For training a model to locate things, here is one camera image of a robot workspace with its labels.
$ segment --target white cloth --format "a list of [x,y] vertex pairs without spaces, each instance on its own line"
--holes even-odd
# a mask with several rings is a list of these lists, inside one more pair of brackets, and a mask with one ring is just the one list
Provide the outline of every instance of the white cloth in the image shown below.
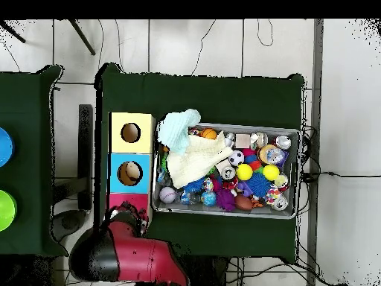
[[217,139],[206,139],[189,135],[189,146],[181,155],[170,150],[167,167],[175,188],[182,188],[188,183],[201,179],[218,162],[229,157],[233,150],[225,145],[223,131]]

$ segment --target gray bin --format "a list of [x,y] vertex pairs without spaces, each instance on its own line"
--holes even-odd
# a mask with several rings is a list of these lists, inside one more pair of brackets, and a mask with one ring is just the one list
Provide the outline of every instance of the gray bin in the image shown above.
[[289,148],[289,156],[284,164],[283,172],[289,177],[289,189],[284,192],[289,205],[283,211],[276,211],[270,206],[264,206],[252,209],[250,212],[245,212],[240,209],[235,209],[232,212],[227,212],[220,209],[218,206],[205,206],[202,203],[195,205],[182,205],[181,203],[165,204],[159,199],[159,192],[162,186],[157,183],[157,170],[160,166],[162,152],[158,152],[154,157],[154,177],[152,187],[152,206],[157,212],[177,212],[186,214],[205,214],[205,215],[221,215],[221,216],[240,216],[240,217],[260,217],[260,218],[276,218],[276,219],[291,219],[296,215],[298,210],[299,201],[299,186],[300,186],[300,173],[301,173],[301,150],[302,138],[301,132],[298,130],[290,130],[283,128],[271,127],[252,127],[240,125],[227,125],[227,124],[207,124],[200,123],[196,127],[201,130],[210,127],[217,131],[223,130],[225,133],[233,132],[234,134],[251,134],[255,132],[265,132],[269,137],[269,143],[273,138],[279,135],[289,136],[291,139],[291,147]]

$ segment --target light blue towel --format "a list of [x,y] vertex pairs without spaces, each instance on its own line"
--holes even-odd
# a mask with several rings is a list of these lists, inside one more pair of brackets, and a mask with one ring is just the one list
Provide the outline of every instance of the light blue towel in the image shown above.
[[168,113],[158,124],[158,141],[170,148],[170,151],[183,154],[189,145],[188,127],[197,125],[200,121],[201,115],[196,109]]

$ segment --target orange ball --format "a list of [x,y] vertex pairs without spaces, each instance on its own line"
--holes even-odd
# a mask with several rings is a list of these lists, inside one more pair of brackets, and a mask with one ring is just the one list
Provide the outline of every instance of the orange ball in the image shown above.
[[216,133],[215,130],[213,130],[211,128],[205,128],[201,132],[201,137],[204,137],[206,139],[216,139],[217,138],[217,133]]

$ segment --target circular hole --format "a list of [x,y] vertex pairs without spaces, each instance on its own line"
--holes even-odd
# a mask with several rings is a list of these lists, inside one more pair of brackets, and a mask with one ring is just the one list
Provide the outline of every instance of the circular hole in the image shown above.
[[121,136],[125,142],[137,142],[140,139],[140,128],[135,123],[125,124],[122,127]]
[[137,162],[123,162],[118,168],[118,179],[123,185],[137,185],[142,177],[143,170]]

